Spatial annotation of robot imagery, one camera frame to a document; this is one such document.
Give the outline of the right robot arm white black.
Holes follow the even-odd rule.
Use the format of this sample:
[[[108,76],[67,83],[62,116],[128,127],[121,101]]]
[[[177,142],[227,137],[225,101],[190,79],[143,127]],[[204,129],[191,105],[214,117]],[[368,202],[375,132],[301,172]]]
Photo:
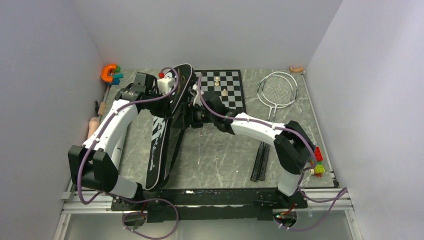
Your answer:
[[[295,201],[295,193],[305,167],[314,156],[315,146],[296,121],[274,123],[251,117],[243,111],[226,107],[214,92],[198,92],[192,102],[181,104],[174,126],[180,129],[201,128],[212,123],[219,131],[242,135],[274,147],[283,168],[276,203],[287,208]]]

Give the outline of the black racket bag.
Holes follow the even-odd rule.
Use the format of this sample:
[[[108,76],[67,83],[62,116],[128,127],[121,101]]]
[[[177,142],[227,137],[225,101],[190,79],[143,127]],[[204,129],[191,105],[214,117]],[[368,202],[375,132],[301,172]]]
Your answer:
[[[174,128],[173,123],[181,113],[183,104],[190,100],[189,91],[196,80],[196,73],[189,63],[174,67],[179,76],[177,90],[170,97],[172,118],[153,117],[151,145],[144,189],[157,191],[165,186],[178,156],[185,131]]]

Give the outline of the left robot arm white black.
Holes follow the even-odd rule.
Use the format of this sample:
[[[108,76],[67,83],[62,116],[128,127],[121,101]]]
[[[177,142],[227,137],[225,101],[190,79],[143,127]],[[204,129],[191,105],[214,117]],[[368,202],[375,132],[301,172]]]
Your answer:
[[[172,116],[171,97],[176,94],[179,83],[179,74],[172,67],[167,73],[160,71],[158,77],[138,72],[132,83],[117,92],[99,127],[81,146],[73,145],[69,149],[72,182],[83,204],[92,202],[92,199],[86,200],[82,193],[82,188],[89,188],[97,194],[123,198],[124,204],[131,210],[143,205],[143,185],[121,176],[119,163],[112,156],[128,126],[142,110],[162,119]]]

